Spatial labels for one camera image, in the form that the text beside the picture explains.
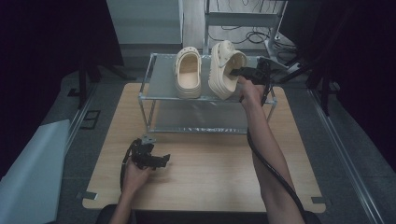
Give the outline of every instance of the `person's left hand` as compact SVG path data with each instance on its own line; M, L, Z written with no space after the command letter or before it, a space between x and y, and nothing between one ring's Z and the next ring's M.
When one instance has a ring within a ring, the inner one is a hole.
M131 158L129 158L123 179L122 194L133 197L136 192L145 185L151 171L152 168L150 167L145 167L143 170L139 169Z

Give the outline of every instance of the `hand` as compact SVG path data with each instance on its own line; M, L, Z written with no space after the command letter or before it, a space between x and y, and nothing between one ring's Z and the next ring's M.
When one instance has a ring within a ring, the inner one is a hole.
M122 185L122 194L133 197L134 194L147 182L149 174L152 169L145 167L143 170L139 169L131 160L128 159L125 176Z
M239 97L242 99L241 103L245 109L253 105L262 104L263 85L253 85L250 80L241 76L238 78L238 82L243 85L242 90L239 92Z

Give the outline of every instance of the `shoe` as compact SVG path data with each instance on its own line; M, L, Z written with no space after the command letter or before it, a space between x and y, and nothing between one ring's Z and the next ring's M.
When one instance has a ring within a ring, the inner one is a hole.
M229 40L216 44L211 55L209 87L221 100L225 100L235 92L238 82L238 77L230 75L231 71L246 66L248 58L235 50Z
M186 47L177 54L174 74L178 98L201 96L201 64L201 56L194 47Z

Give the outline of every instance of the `wooden table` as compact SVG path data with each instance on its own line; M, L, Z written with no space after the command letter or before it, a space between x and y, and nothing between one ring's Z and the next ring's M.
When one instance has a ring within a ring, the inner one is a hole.
M140 84L127 84L108 130L84 199L86 208L103 208L120 196L120 166L129 145L146 129L137 102ZM274 88L277 106L270 120L304 209L322 213L324 203L290 107L281 88ZM153 155L171 154L134 199L134 209L176 211L263 212L259 182L244 135L220 133L151 133Z

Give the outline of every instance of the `person's right arm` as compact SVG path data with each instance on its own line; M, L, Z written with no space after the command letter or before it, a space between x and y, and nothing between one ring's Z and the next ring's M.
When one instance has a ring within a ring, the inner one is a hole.
M241 104L247 115L247 126L255 147L294 189L285 157L271 132L262 109L263 87L255 86L243 77L239 78L239 82L243 84L241 96L244 99ZM304 223L294 200L254 154L253 164L260 183L262 200L267 209L269 222L271 224Z

